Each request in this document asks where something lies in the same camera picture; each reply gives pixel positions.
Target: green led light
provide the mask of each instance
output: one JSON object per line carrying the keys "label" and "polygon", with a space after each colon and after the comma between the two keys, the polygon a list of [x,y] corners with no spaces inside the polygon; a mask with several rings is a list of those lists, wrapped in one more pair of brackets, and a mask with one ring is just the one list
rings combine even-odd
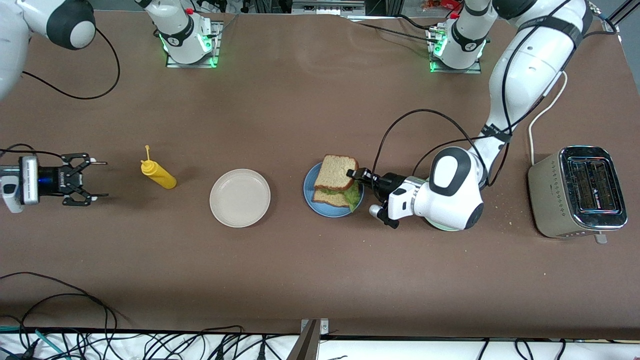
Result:
{"label": "green led light", "polygon": [[447,45],[447,36],[443,35],[442,40],[438,42],[438,45],[435,47],[433,53],[436,54],[436,56],[438,57],[442,56],[442,52],[444,51],[444,47],[446,45]]}

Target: yellow squeeze bottle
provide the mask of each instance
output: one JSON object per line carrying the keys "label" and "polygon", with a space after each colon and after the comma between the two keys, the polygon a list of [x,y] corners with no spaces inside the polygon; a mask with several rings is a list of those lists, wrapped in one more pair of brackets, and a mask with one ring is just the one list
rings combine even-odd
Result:
{"label": "yellow squeeze bottle", "polygon": [[173,189],[178,181],[169,174],[160,164],[152,161],[149,158],[149,145],[145,145],[145,149],[147,150],[147,159],[140,160],[142,165],[140,165],[140,170],[142,170],[142,174],[149,176],[149,178],[162,186],[165,189]]}

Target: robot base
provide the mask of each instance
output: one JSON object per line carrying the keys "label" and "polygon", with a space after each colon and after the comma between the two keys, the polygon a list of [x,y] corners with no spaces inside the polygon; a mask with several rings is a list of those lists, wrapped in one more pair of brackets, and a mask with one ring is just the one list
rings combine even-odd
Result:
{"label": "robot base", "polygon": [[438,40],[438,42],[430,42],[427,49],[429,51],[429,68],[431,72],[448,72],[452,74],[480,74],[480,60],[476,59],[473,65],[466,69],[454,69],[445,65],[442,60],[436,56],[435,53],[442,52],[441,47],[446,41],[446,33],[447,30],[444,27],[445,23],[441,22],[437,26],[431,26],[428,30],[425,30],[424,33],[427,38]]}
{"label": "robot base", "polygon": [[480,60],[476,60],[473,65],[466,69],[454,69],[452,67],[446,66],[439,57],[435,56],[431,52],[431,47],[429,47],[429,68],[431,72],[448,72],[451,74],[480,74]]}
{"label": "robot base", "polygon": [[431,221],[428,218],[424,218],[425,220],[427,220],[427,222],[431,225],[433,225],[433,227],[435,227],[436,229],[442,230],[442,231],[460,231],[457,229],[452,229],[450,227],[444,226],[444,225],[440,225],[437,222]]}
{"label": "robot base", "polygon": [[169,54],[166,54],[166,67],[170,68],[186,68],[186,69],[214,69],[218,67],[218,57],[220,56],[220,45],[222,44],[223,21],[211,21],[211,32],[204,35],[214,35],[210,39],[205,39],[204,44],[211,47],[211,52],[207,53],[202,59],[190,63],[183,64],[175,61]]}

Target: table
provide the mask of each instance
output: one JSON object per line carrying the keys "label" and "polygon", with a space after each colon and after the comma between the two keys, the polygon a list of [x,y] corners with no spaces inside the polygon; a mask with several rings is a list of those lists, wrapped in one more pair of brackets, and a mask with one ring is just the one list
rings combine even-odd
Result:
{"label": "table", "polygon": [[[583,42],[565,93],[534,130],[541,159],[571,144],[601,146],[614,158],[629,222],[603,246],[535,230],[524,126],[468,231],[445,233],[417,217],[385,227],[366,212],[370,193],[340,219],[316,215],[303,199],[305,174],[325,153],[370,167],[388,125],[409,110],[434,108],[478,131],[489,75],[514,33],[506,23],[492,29],[475,76],[430,73],[419,40],[331,15],[241,15],[225,32],[217,69],[166,69],[144,13],[96,17],[118,50],[120,84],[101,99],[77,101],[24,78],[0,103],[0,143],[108,161],[85,171],[85,187],[110,196],[88,208],[46,198],[19,215],[1,207],[2,273],[71,282],[135,329],[240,323],[296,332],[301,318],[322,317],[337,334],[640,336],[640,106],[617,37]],[[375,23],[419,35],[401,20]],[[74,94],[99,94],[115,76],[99,38],[70,52],[35,37],[29,51],[27,70]],[[432,146],[459,136],[442,119],[413,115],[389,136],[378,171],[407,174]],[[178,187],[164,190],[140,174],[145,144]],[[271,187],[266,216],[245,229],[221,225],[209,209],[211,186],[235,168],[256,170]],[[427,172],[425,165],[419,175]],[[2,289],[2,313],[16,314],[63,291],[26,277]],[[85,300],[61,299],[27,325],[102,327],[102,316]]]}

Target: black strap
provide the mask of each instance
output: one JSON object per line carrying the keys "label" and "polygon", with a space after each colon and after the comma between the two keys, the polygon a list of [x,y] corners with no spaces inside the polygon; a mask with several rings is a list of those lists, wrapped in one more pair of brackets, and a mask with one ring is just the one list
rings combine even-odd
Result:
{"label": "black strap", "polygon": [[482,45],[482,43],[486,39],[486,35],[483,36],[482,38],[477,39],[477,40],[471,40],[471,39],[463,36],[458,31],[458,22],[457,21],[453,23],[453,27],[451,28],[451,35],[453,37],[453,40],[455,40],[455,42],[460,44],[460,47],[462,47],[462,51],[464,51],[466,53],[470,53],[473,50],[476,50],[477,47]]}
{"label": "black strap", "polygon": [[477,11],[475,11],[475,10],[473,10],[473,9],[469,8],[469,5],[468,5],[467,3],[465,3],[465,10],[466,10],[469,14],[471,14],[471,15],[473,15],[473,16],[482,16],[482,15],[486,14],[486,12],[487,12],[487,11],[489,11],[489,6],[491,6],[491,1],[490,1],[490,2],[489,2],[489,4],[486,6],[486,8],[484,8],[484,10],[480,10],[480,11],[478,11],[478,12],[477,12]]}
{"label": "black strap", "polygon": [[149,4],[152,2],[153,0],[136,0],[136,2],[138,3],[138,5],[140,5],[141,8],[146,9],[147,6],[149,6]]}
{"label": "black strap", "polygon": [[482,134],[486,135],[486,136],[492,136],[504,143],[509,143],[511,142],[511,135],[502,132],[500,129],[498,129],[498,127],[496,125],[491,124],[491,126],[483,126],[482,128]]}
{"label": "black strap", "polygon": [[182,29],[182,31],[180,31],[179,33],[165,34],[160,31],[160,35],[162,36],[164,41],[168,42],[171,46],[174,47],[182,46],[182,42],[189,36],[191,36],[194,28],[193,18],[190,16],[187,16],[187,18],[189,19],[189,24],[187,24],[187,26],[185,26],[184,29]]}
{"label": "black strap", "polygon": [[535,19],[531,19],[520,25],[518,31],[525,28],[530,28],[532,26],[542,26],[544,28],[551,28],[562,31],[564,34],[570,37],[571,40],[573,40],[574,49],[578,48],[578,45],[580,45],[580,43],[582,42],[582,33],[580,32],[580,30],[578,30],[578,27],[570,22],[558,19],[557,17],[541,16]]}

